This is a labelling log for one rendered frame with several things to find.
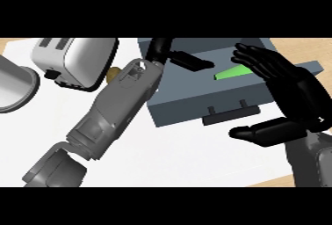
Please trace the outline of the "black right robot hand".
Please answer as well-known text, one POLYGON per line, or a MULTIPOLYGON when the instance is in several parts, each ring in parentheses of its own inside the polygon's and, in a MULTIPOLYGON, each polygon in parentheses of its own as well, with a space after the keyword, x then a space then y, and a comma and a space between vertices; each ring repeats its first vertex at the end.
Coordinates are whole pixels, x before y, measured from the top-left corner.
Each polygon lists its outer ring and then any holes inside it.
POLYGON ((311 72, 272 50, 240 43, 234 47, 230 60, 264 80, 283 117, 234 127, 230 137, 269 147, 332 128, 332 97, 311 72))

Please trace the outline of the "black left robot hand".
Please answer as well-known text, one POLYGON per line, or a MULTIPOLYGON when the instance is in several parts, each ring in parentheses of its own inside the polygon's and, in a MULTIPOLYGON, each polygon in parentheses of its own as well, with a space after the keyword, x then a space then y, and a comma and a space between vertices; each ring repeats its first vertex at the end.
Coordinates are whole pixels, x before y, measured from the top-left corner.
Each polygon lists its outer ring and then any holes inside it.
POLYGON ((144 58, 150 62, 162 64, 169 61, 178 67, 196 72, 210 69, 213 62, 199 59, 182 51, 171 51, 172 38, 151 38, 144 58))

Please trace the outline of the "tan cup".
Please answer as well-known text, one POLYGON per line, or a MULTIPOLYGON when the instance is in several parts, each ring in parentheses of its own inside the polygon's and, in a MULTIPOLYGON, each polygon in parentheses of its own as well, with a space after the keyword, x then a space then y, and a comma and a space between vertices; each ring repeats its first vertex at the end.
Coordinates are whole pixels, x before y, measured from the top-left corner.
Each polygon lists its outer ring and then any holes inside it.
POLYGON ((120 73, 120 69, 117 67, 110 67, 107 72, 106 72, 106 83, 109 83, 116 75, 120 73))

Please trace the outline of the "blue-grey open drawer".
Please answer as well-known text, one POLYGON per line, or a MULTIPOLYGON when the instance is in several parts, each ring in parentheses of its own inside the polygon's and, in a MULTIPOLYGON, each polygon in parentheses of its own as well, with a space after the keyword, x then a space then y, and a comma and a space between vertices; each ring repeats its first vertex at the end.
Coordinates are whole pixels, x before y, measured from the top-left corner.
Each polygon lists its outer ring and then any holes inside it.
POLYGON ((194 53, 197 58, 215 65, 212 69, 197 72, 182 69, 171 62, 165 63, 157 91, 147 101, 156 127, 207 116, 210 106, 215 113, 222 113, 238 109, 241 100, 246 105, 272 102, 264 81, 255 74, 213 79, 218 72, 236 66, 230 61, 233 50, 234 47, 227 47, 194 53))

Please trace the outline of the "blue-grey cabinet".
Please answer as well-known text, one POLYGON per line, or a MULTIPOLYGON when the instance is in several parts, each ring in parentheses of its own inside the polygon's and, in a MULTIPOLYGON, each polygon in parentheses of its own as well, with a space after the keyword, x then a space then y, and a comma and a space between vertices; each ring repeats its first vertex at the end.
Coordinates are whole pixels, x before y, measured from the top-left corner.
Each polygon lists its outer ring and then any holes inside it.
POLYGON ((275 50, 268 38, 174 38, 171 50, 194 54, 233 47, 236 43, 275 50))

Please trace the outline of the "green flat item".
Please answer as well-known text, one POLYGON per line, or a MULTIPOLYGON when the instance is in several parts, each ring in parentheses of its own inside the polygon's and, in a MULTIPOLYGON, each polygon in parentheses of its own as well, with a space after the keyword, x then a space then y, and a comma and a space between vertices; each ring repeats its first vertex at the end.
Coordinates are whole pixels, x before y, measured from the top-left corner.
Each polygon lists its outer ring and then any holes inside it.
POLYGON ((236 76, 243 76, 250 73, 252 73, 252 71, 243 65, 237 65, 237 66, 231 67, 230 69, 225 69, 221 72, 218 72, 213 75, 213 79, 219 80, 219 79, 231 78, 236 76))

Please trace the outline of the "white toaster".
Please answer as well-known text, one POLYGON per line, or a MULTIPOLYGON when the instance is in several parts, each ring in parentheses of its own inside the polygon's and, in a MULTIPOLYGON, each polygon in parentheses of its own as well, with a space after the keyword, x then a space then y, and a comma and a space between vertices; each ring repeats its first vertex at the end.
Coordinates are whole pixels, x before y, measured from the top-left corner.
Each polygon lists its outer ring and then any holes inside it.
POLYGON ((30 60, 58 87, 92 92, 112 65, 116 38, 41 38, 30 60))

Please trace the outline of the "grey round pot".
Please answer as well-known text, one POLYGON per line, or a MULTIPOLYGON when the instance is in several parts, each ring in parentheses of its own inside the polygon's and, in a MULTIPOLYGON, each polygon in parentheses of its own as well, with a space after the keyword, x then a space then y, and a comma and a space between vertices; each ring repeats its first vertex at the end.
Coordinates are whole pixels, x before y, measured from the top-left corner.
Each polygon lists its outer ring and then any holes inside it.
POLYGON ((36 94, 39 76, 0 55, 0 113, 17 110, 36 94))

